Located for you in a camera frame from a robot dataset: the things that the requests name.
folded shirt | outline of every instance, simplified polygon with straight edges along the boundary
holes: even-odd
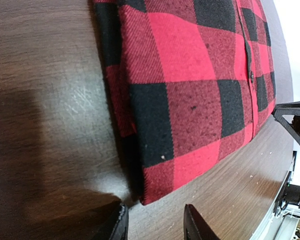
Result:
[[[94,7],[123,152],[142,204],[256,136],[276,97],[260,0],[94,0]]]

wood grain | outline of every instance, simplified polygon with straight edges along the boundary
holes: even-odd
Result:
[[[292,100],[279,19],[264,1],[278,101]],[[192,203],[223,240],[249,239],[289,168],[292,139],[270,119],[248,146],[148,206],[119,160],[86,0],[0,1],[0,240],[90,239],[119,200],[129,239],[183,239]]]

flannel shirt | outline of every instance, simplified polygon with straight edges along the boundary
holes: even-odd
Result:
[[[275,106],[260,0],[94,0],[111,101],[141,203],[248,144]]]

